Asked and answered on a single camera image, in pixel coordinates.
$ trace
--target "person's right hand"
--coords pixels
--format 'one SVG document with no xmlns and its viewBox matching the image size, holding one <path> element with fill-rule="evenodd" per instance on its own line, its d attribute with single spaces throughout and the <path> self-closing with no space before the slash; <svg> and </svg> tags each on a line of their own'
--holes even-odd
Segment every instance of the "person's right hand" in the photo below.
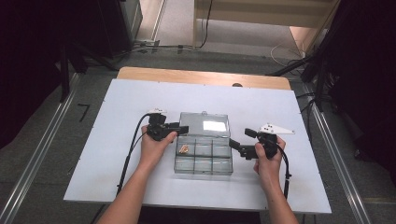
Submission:
<svg viewBox="0 0 396 224">
<path fill-rule="evenodd" d="M 285 148 L 286 142 L 277 136 L 277 143 L 281 148 Z M 274 187 L 279 187 L 279 169 L 282 161 L 282 154 L 278 151 L 270 160 L 265 156 L 265 150 L 261 143 L 255 145 L 257 156 L 253 169 L 260 176 L 262 189 L 267 192 Z"/>
</svg>

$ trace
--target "metal rail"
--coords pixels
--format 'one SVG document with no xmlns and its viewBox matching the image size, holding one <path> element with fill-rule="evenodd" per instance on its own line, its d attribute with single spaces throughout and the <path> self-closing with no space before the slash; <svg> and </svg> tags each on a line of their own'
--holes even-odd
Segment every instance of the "metal rail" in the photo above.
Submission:
<svg viewBox="0 0 396 224">
<path fill-rule="evenodd" d="M 38 143 L 34 154 L 29 160 L 20 179 L 17 181 L 17 184 L 15 184 L 13 190 L 11 191 L 10 196 L 7 199 L 6 206 L 1 212 L 0 223 L 12 223 L 14 217 L 17 215 L 21 203 L 23 202 L 27 191 L 29 190 L 30 186 L 33 183 L 33 180 L 35 179 L 35 175 L 37 174 L 37 171 L 40 168 L 40 165 L 47 154 L 52 139 L 57 133 L 58 128 L 61 125 L 62 120 L 64 119 L 64 115 L 66 114 L 67 109 L 69 108 L 70 103 L 72 102 L 76 94 L 76 86 L 78 85 L 78 83 L 79 74 L 75 73 L 70 81 L 70 94 L 66 97 L 62 104 L 59 104 L 54 116 L 49 123 L 47 130 L 45 131 L 43 137 Z"/>
<path fill-rule="evenodd" d="M 166 0 L 162 0 L 161 6 L 160 6 L 160 11 L 158 12 L 157 19 L 155 20 L 154 30 L 152 31 L 152 34 L 151 34 L 151 39 L 154 41 L 157 38 L 158 29 L 160 28 L 160 22 L 161 22 L 161 19 L 163 18 L 163 12 L 165 9 L 165 5 L 166 5 Z"/>
<path fill-rule="evenodd" d="M 313 90 L 304 85 L 305 93 L 312 92 Z M 340 178 L 341 184 L 344 188 L 344 192 L 346 193 L 346 197 L 349 201 L 352 212 L 356 218 L 357 223 L 359 224 L 371 224 L 371 220 L 367 214 L 367 211 L 364 207 L 364 203 L 359 195 L 358 189 L 356 188 L 352 177 L 347 169 L 346 164 L 340 154 L 337 144 L 335 143 L 334 138 L 332 137 L 332 132 L 330 131 L 330 127 L 327 124 L 326 118 L 323 112 L 319 112 L 318 108 L 314 105 L 313 112 L 317 124 L 319 126 L 320 132 L 323 136 L 324 142 L 326 144 L 327 149 L 329 150 L 330 156 L 332 158 L 332 163 L 334 164 L 335 171 Z"/>
</svg>

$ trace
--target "forearm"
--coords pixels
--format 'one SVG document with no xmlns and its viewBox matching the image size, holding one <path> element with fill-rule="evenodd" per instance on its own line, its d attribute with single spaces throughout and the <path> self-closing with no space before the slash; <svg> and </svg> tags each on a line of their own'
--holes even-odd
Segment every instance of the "forearm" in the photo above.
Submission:
<svg viewBox="0 0 396 224">
<path fill-rule="evenodd" d="M 278 183 L 269 184 L 264 192 L 267 197 L 271 223 L 298 223 Z"/>
<path fill-rule="evenodd" d="M 98 223 L 137 223 L 148 178 L 149 172 L 136 169 Z"/>
</svg>

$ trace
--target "finger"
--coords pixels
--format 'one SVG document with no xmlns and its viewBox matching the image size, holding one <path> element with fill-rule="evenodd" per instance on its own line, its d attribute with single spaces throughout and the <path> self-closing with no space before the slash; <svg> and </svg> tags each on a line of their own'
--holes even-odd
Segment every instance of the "finger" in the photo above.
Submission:
<svg viewBox="0 0 396 224">
<path fill-rule="evenodd" d="M 254 148 L 256 149 L 256 154 L 259 158 L 265 157 L 265 150 L 264 147 L 262 147 L 261 143 L 256 143 L 256 145 L 254 145 Z"/>
<path fill-rule="evenodd" d="M 253 170 L 258 174 L 259 173 L 259 160 L 256 160 L 254 163 Z"/>
<path fill-rule="evenodd" d="M 276 136 L 276 137 L 277 137 L 277 139 L 276 139 L 277 144 L 278 144 L 282 149 L 285 149 L 286 142 L 285 142 L 282 138 L 280 138 L 279 136 Z"/>
<path fill-rule="evenodd" d="M 146 133 L 148 131 L 148 126 L 145 125 L 142 127 L 142 133 Z"/>
<path fill-rule="evenodd" d="M 169 144 L 175 140 L 176 136 L 177 132 L 171 132 L 163 139 L 163 141 L 166 142 L 166 144 Z"/>
</svg>

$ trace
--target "small brown object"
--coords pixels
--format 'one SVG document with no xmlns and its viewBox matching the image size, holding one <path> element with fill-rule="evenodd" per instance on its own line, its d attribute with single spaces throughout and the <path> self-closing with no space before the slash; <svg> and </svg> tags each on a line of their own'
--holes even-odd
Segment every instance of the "small brown object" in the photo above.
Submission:
<svg viewBox="0 0 396 224">
<path fill-rule="evenodd" d="M 187 153 L 188 151 L 189 151 L 189 146 L 183 145 L 178 152 L 184 154 Z"/>
</svg>

